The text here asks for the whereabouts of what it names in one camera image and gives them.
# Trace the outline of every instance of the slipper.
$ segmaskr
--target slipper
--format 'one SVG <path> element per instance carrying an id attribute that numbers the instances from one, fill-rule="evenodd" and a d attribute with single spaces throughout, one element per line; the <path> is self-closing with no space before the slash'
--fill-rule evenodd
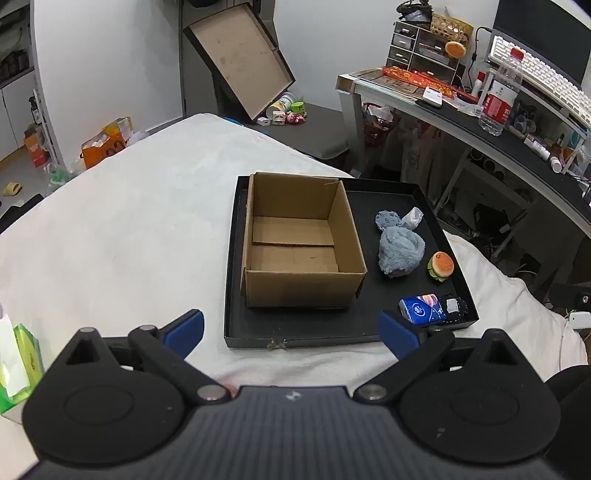
<path id="1" fill-rule="evenodd" d="M 8 185 L 6 185 L 6 187 L 2 191 L 2 195 L 4 195 L 5 197 L 14 197 L 18 192 L 21 191 L 21 188 L 22 186 L 20 183 L 12 181 Z"/>

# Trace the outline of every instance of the yellow basket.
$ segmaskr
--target yellow basket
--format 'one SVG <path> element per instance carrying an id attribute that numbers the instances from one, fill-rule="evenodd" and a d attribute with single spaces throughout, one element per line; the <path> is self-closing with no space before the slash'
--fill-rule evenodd
<path id="1" fill-rule="evenodd" d="M 474 27 L 457 18 L 445 17 L 433 12 L 431 32 L 466 46 L 474 32 Z"/>

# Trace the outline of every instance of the black tray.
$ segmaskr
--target black tray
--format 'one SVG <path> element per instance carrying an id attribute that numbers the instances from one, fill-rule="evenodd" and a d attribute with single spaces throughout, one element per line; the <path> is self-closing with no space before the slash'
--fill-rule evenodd
<path id="1" fill-rule="evenodd" d="M 378 316 L 391 309 L 400 312 L 403 297 L 434 293 L 453 294 L 463 298 L 469 314 L 466 322 L 450 328 L 465 328 L 478 320 L 476 306 L 443 230 L 418 186 L 382 180 L 342 179 L 355 219 L 368 273 L 359 298 L 347 309 L 319 310 L 302 308 L 246 308 L 240 293 L 242 241 L 246 221 L 248 177 L 238 177 L 226 277 L 226 311 L 224 338 L 230 348 L 272 348 L 329 346 L 379 341 Z M 400 217 L 419 207 L 423 221 L 415 230 L 425 240 L 425 256 L 421 265 L 407 277 L 388 278 L 378 266 L 378 245 L 381 232 L 375 224 L 380 210 L 393 210 Z M 456 269 L 445 282 L 433 280 L 427 263 L 433 254 L 443 251 L 451 255 Z"/>

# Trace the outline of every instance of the gray plush toy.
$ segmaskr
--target gray plush toy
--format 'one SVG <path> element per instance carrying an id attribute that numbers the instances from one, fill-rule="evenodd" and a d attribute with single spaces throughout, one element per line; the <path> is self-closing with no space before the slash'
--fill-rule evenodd
<path id="1" fill-rule="evenodd" d="M 380 269 L 389 277 L 408 275 L 423 259 L 425 241 L 412 230 L 398 226 L 400 217 L 395 212 L 379 212 L 375 222 L 382 231 L 378 252 Z"/>

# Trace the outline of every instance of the white blanket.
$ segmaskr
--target white blanket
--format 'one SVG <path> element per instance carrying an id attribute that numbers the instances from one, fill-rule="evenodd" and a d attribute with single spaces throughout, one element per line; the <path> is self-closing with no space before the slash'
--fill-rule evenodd
<path id="1" fill-rule="evenodd" d="M 121 336 L 198 308 L 205 336 L 187 360 L 207 375 L 236 386 L 354 389 L 396 361 L 383 344 L 272 352 L 226 347 L 236 177 L 255 171 L 345 176 L 263 134 L 196 115 L 100 163 L 0 235 L 2 306 L 13 322 L 42 337 L 46 364 L 82 326 Z M 476 248 L 448 238 L 480 315 L 459 335 L 506 330 L 544 380 L 586 364 L 583 343 L 563 318 Z M 33 461 L 21 427 L 0 419 L 0 478 L 19 475 Z"/>

